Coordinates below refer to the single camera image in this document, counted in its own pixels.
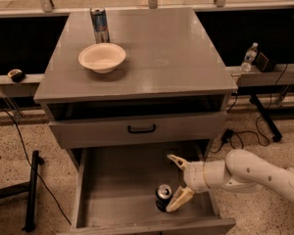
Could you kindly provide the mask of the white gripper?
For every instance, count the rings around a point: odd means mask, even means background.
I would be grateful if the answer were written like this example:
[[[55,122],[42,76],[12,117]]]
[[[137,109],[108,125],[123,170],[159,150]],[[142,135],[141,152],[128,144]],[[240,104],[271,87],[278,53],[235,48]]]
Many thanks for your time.
[[[183,171],[183,180],[187,186],[185,188],[179,186],[166,207],[167,212],[175,212],[182,205],[190,201],[195,193],[206,192],[207,183],[204,176],[203,162],[189,163],[184,158],[173,154],[167,155],[167,158]]]

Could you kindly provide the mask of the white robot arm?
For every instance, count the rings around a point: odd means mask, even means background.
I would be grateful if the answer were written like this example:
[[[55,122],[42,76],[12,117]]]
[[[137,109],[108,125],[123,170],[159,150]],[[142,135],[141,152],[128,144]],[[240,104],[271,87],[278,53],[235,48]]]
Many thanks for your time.
[[[216,188],[249,193],[264,186],[294,204],[294,168],[278,167],[246,150],[231,150],[224,160],[214,162],[188,162],[173,154],[168,159],[183,171],[185,187],[177,188],[167,212],[178,210],[195,194]]]

